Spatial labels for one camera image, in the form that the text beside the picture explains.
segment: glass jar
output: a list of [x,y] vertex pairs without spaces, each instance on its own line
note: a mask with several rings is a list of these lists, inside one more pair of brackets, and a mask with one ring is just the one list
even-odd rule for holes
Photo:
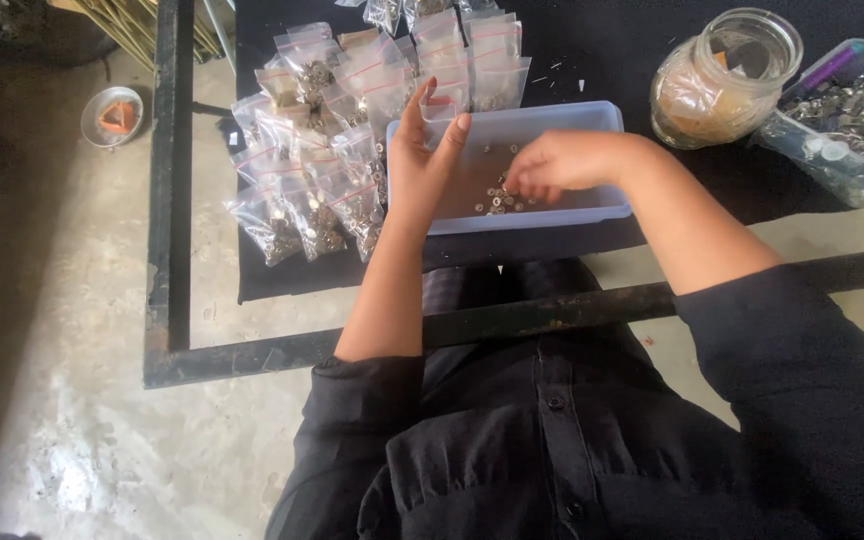
[[652,129],[685,150],[740,139],[774,109],[799,70],[802,39],[765,9],[730,9],[678,45],[652,82]]

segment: metal table frame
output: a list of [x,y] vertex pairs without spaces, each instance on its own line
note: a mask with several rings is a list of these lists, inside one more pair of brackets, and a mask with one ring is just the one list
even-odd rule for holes
[[[194,0],[160,0],[152,98],[149,266],[143,383],[171,387],[315,365],[342,328],[189,349]],[[796,264],[826,293],[864,289],[864,252]],[[520,338],[675,314],[668,283],[425,317],[427,348]]]

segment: hand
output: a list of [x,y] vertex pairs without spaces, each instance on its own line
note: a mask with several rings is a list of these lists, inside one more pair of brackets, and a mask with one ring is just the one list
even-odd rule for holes
[[518,151],[505,189],[529,199],[554,203],[563,190],[604,184],[621,188],[625,173],[658,146],[631,133],[549,129]]
[[433,213],[466,145],[472,123],[467,113],[459,114],[448,125],[436,151],[429,151],[419,104],[435,89],[435,77],[418,87],[389,141],[390,202],[386,227],[389,222],[396,225],[406,222],[410,229],[421,232],[423,238],[432,225]]

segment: clear plastic box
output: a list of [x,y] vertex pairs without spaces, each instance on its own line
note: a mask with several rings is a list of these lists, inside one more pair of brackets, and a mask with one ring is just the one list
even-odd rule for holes
[[[442,123],[428,129],[435,132],[445,126]],[[389,140],[397,128],[398,120],[389,126]],[[521,201],[524,211],[520,213],[485,215],[484,211],[474,209],[476,204],[487,209],[486,202],[492,197],[486,195],[486,190],[501,188],[501,173],[509,168],[515,156],[512,146],[522,148],[549,129],[624,131],[621,111],[608,101],[474,112],[459,171],[451,178],[438,205],[429,235],[581,225],[631,215],[632,208],[625,195],[612,186],[566,191],[561,201],[552,205]],[[393,199],[390,190],[390,206],[395,204]]]
[[790,158],[826,190],[850,207],[864,208],[864,156],[834,142],[781,112],[791,100],[836,77],[855,80],[864,73],[864,39],[847,39],[806,69],[778,101],[778,109],[755,131],[751,143]]

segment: shirt button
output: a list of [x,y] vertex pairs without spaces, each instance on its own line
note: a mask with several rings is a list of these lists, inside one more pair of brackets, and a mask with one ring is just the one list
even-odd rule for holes
[[573,500],[565,506],[565,510],[568,512],[568,515],[572,516],[573,519],[586,519],[586,509],[582,506],[582,502]]

